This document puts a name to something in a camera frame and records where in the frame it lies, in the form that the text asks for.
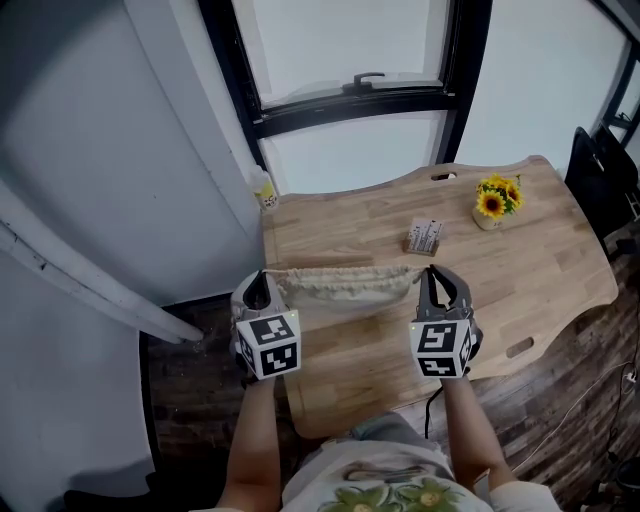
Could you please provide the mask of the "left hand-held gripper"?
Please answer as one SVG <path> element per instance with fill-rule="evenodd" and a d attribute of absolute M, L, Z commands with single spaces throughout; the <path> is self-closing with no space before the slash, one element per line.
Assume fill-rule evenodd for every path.
<path fill-rule="evenodd" d="M 266 310 L 261 310 L 264 282 L 267 305 Z M 261 270 L 250 274 L 232 293 L 230 301 L 230 353 L 242 369 L 250 370 L 258 380 L 300 369 L 299 313 L 289 310 L 274 277 Z"/>

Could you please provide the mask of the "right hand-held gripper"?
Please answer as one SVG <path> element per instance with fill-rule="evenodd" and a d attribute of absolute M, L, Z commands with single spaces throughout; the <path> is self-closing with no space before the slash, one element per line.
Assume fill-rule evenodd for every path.
<path fill-rule="evenodd" d="M 434 314 L 434 279 L 445 290 L 453 309 L 443 319 Z M 465 375 L 468 363 L 477 355 L 483 332 L 471 309 L 469 285 L 455 272 L 441 265 L 425 268 L 420 279 L 416 320 L 409 324 L 411 354 L 422 378 L 455 379 Z"/>

